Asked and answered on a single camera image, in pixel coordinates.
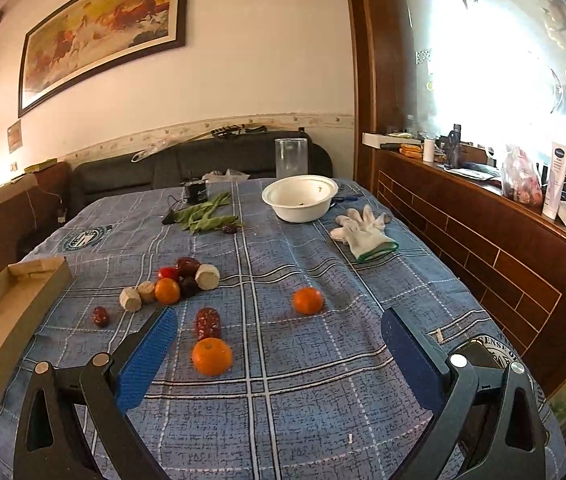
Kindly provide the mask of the small dark red date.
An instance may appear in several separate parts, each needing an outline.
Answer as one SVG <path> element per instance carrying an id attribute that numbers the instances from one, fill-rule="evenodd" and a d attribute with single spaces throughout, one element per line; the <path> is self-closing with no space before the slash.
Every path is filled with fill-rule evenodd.
<path id="1" fill-rule="evenodd" d="M 96 307 L 92 311 L 92 322 L 98 328 L 105 328 L 109 324 L 109 315 L 104 307 Z"/>

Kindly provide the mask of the orange tangerine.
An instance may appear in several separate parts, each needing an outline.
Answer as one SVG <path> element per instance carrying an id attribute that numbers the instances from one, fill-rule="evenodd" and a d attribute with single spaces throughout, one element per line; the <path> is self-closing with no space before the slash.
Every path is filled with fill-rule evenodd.
<path id="1" fill-rule="evenodd" d="M 192 350 L 195 370 L 207 377 L 216 377 L 227 372 L 232 361 L 232 349 L 219 338 L 208 337 L 197 341 Z"/>
<path id="2" fill-rule="evenodd" d="M 302 315 L 316 315 L 324 306 L 322 292 L 313 287 L 304 287 L 293 293 L 292 306 Z"/>
<path id="3" fill-rule="evenodd" d="M 177 304 L 180 301 L 180 286 L 172 278 L 161 278 L 155 284 L 154 294 L 156 300 L 164 306 Z"/>

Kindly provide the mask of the large wrinkled red date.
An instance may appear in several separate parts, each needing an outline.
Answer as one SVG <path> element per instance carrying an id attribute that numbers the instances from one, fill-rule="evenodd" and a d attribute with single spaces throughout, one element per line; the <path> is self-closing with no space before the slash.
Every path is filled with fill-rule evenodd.
<path id="1" fill-rule="evenodd" d="M 221 338 L 221 318 L 217 310 L 205 307 L 196 313 L 195 333 L 198 341 Z"/>

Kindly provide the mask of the red tomato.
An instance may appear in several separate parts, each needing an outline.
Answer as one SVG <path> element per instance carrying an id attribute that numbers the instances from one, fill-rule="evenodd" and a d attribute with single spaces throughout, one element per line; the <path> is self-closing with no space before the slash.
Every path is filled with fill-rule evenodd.
<path id="1" fill-rule="evenodd" d="M 169 280 L 179 282 L 179 270 L 175 266 L 162 266 L 157 272 L 158 280 Z"/>

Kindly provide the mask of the dark red jujube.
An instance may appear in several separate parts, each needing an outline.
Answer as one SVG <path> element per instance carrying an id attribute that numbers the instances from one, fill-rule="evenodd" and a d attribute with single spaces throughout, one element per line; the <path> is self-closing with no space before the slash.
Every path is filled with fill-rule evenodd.
<path id="1" fill-rule="evenodd" d="M 176 262 L 176 269 L 181 278 L 195 276 L 200 266 L 201 263 L 192 257 L 181 257 Z"/>

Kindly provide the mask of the brown cardboard tray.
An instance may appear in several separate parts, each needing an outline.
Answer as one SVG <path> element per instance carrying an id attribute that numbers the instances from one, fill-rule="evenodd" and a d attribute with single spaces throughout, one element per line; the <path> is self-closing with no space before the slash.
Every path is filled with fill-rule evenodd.
<path id="1" fill-rule="evenodd" d="M 29 340 L 71 280 L 62 256 L 13 263 L 0 272 L 0 405 Z"/>

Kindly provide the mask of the wooden sideboard cabinet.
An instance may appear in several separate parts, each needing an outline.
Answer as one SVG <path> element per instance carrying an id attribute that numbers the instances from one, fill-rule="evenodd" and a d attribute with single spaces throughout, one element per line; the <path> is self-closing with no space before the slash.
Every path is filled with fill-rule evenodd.
<path id="1" fill-rule="evenodd" d="M 373 194 L 460 278 L 550 396 L 566 400 L 566 231 L 488 188 L 371 153 Z"/>

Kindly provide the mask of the dark purple fruit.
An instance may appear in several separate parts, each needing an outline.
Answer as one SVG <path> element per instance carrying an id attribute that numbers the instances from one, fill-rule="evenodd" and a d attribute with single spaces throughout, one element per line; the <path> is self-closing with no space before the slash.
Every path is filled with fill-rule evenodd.
<path id="1" fill-rule="evenodd" d="M 180 278 L 179 286 L 182 298 L 190 298 L 199 292 L 199 287 L 194 276 L 184 276 Z"/>

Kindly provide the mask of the blue plaid tablecloth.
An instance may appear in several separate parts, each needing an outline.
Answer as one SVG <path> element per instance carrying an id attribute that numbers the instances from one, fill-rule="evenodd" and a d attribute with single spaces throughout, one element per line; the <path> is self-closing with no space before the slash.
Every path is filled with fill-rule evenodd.
<path id="1" fill-rule="evenodd" d="M 261 198 L 260 180 L 232 184 L 235 234 L 191 234 L 164 224 L 176 190 L 102 198 L 40 240 L 28 259 L 64 257 L 72 280 L 28 342 L 0 405 L 0 479 L 13 474 L 19 412 L 41 361 L 83 365 L 115 349 L 151 315 L 122 310 L 120 292 L 155 278 L 181 257 L 209 263 L 220 283 L 175 307 L 177 331 L 161 369 L 129 418 L 171 479 L 386 479 L 430 419 L 381 335 L 382 313 L 408 310 L 452 349 L 487 335 L 514 356 L 512 342 L 464 285 L 399 220 L 386 228 L 396 252 L 358 263 L 330 237 L 336 206 L 319 220 L 281 221 Z M 304 287 L 324 306 L 292 306 Z M 92 311 L 104 307 L 98 328 Z M 231 368 L 216 377 L 192 362 L 196 313 L 217 310 Z"/>

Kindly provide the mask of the white work glove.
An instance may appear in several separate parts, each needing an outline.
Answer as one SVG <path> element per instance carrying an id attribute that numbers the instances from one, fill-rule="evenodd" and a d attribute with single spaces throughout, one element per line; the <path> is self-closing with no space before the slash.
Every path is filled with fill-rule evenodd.
<path id="1" fill-rule="evenodd" d="M 370 205 L 365 205 L 362 211 L 349 208 L 346 214 L 336 217 L 337 228 L 330 232 L 330 237 L 347 245 L 353 258 L 363 263 L 391 254 L 398 248 L 396 240 L 385 234 L 385 226 L 391 220 L 393 217 L 385 212 L 376 217 Z"/>

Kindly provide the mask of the green leafy vegetable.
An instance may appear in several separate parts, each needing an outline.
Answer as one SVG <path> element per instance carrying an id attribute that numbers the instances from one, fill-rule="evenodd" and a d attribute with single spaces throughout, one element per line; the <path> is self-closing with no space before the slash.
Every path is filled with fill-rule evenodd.
<path id="1" fill-rule="evenodd" d="M 191 234 L 222 230 L 226 224 L 235 224 L 240 229 L 242 223 L 236 214 L 219 214 L 222 207 L 231 204 L 231 198 L 230 192 L 219 193 L 205 203 L 174 212 L 171 219 Z"/>

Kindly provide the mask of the dried date near leaves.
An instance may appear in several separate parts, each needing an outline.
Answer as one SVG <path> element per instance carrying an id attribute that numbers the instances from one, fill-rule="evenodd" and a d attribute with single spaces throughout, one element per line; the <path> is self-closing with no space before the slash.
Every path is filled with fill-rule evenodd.
<path id="1" fill-rule="evenodd" d="M 235 224 L 226 224 L 222 226 L 222 232 L 225 234 L 235 234 L 239 230 L 239 227 Z"/>

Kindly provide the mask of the pink plastic bag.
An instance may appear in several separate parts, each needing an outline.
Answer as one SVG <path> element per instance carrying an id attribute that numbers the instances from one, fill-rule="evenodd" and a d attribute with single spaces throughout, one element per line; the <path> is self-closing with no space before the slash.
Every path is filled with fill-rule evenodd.
<path id="1" fill-rule="evenodd" d="M 527 208 L 539 210 L 544 196 L 536 164 L 522 148 L 506 147 L 500 162 L 501 194 Z"/>

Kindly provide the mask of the white cream tube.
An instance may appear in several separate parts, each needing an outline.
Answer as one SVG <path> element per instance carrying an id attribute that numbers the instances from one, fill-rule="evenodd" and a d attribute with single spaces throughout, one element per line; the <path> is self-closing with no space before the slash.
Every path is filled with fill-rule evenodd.
<path id="1" fill-rule="evenodd" d="M 544 208 L 542 214 L 549 220 L 554 220 L 558 214 L 566 175 L 566 146 L 552 144 L 552 153 L 548 169 Z"/>

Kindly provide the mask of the small black device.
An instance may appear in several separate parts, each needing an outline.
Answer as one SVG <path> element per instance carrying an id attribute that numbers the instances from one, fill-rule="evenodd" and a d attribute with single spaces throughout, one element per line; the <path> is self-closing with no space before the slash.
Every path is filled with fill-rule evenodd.
<path id="1" fill-rule="evenodd" d="M 198 205 L 207 202 L 207 182 L 205 180 L 197 180 L 185 183 L 184 196 L 189 205 Z"/>

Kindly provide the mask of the dark bottle on sideboard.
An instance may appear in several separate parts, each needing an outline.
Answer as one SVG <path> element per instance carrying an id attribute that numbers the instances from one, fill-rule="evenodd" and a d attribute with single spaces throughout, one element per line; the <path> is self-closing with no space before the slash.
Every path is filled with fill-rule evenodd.
<path id="1" fill-rule="evenodd" d="M 452 130 L 448 133 L 446 142 L 446 158 L 447 165 L 452 169 L 461 167 L 461 125 L 454 124 Z"/>

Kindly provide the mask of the white bowl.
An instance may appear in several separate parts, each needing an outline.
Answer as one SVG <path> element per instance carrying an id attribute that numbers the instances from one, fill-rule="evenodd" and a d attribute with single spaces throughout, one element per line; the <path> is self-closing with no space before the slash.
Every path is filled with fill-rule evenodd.
<path id="1" fill-rule="evenodd" d="M 337 193 L 338 185 L 331 178 L 304 174 L 274 181 L 261 198 L 280 220 L 307 223 L 326 214 Z"/>

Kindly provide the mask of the white long box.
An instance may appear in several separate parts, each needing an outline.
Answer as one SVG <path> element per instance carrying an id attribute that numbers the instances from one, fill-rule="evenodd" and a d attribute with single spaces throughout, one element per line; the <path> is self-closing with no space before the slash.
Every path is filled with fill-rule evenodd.
<path id="1" fill-rule="evenodd" d="M 388 146 L 421 145 L 422 141 L 409 132 L 394 132 L 390 134 L 362 133 L 362 143 L 369 148 Z"/>

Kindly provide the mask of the black sofa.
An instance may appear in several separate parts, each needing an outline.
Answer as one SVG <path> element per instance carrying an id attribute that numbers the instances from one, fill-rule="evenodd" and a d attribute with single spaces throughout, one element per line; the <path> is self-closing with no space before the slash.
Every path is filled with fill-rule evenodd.
<path id="1" fill-rule="evenodd" d="M 210 171 L 237 170 L 252 179 L 275 176 L 275 141 L 302 138 L 308 141 L 311 174 L 333 176 L 327 151 L 304 131 L 245 133 L 228 139 L 210 138 L 173 145 L 134 162 L 130 154 L 85 162 L 71 171 L 67 217 L 108 196 L 176 188 Z"/>

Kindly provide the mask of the clear glass jar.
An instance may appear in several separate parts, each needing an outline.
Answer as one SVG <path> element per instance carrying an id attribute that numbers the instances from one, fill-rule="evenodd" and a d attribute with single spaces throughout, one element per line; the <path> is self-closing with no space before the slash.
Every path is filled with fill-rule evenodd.
<path id="1" fill-rule="evenodd" d="M 275 143 L 275 175 L 278 179 L 302 176 L 308 173 L 308 140 L 278 138 Z"/>

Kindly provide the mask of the framed horse painting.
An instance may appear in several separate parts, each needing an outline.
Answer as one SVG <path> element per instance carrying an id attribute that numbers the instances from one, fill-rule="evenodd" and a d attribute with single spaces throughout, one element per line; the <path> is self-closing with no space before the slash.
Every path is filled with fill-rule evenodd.
<path id="1" fill-rule="evenodd" d="M 18 115 L 104 70 L 182 47 L 185 36 L 187 0 L 70 0 L 26 33 Z"/>

